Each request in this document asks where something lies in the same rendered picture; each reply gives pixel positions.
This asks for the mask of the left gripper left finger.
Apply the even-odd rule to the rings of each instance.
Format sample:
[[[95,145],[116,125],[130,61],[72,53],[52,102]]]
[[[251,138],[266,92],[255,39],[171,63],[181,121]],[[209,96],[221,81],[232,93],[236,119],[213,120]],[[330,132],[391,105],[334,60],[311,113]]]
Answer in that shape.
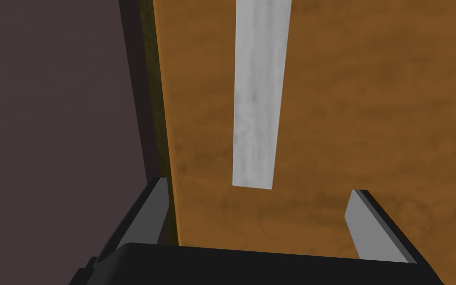
[[[108,239],[97,262],[126,243],[157,244],[168,210],[168,181],[152,178]]]

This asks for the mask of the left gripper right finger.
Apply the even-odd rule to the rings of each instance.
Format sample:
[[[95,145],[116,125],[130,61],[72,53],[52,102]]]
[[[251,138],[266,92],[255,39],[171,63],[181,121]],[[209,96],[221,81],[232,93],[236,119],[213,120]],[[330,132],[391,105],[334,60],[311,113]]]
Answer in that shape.
[[[344,217],[360,259],[427,264],[368,190],[352,190]]]

